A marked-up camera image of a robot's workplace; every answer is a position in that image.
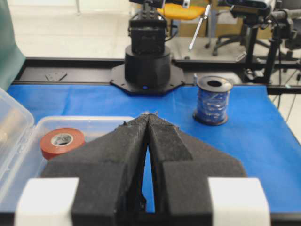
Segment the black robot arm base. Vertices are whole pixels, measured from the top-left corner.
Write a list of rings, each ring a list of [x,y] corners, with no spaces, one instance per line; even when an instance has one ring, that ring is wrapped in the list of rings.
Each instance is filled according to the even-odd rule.
[[[183,69],[172,65],[166,46],[167,20],[157,10],[165,0],[138,0],[141,9],[130,18],[131,44],[122,65],[111,70],[110,83],[131,94],[161,95],[185,84]]]

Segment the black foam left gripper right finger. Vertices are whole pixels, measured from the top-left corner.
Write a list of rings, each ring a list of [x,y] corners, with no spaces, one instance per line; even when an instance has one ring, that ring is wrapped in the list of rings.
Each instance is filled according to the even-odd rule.
[[[269,226],[258,178],[242,163],[154,114],[147,117],[156,208],[171,226]]]

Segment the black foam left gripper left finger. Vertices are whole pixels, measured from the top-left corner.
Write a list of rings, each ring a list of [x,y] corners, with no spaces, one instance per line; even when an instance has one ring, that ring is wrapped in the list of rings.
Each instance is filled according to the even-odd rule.
[[[141,187],[146,114],[48,161],[18,201],[16,226],[115,226]]]

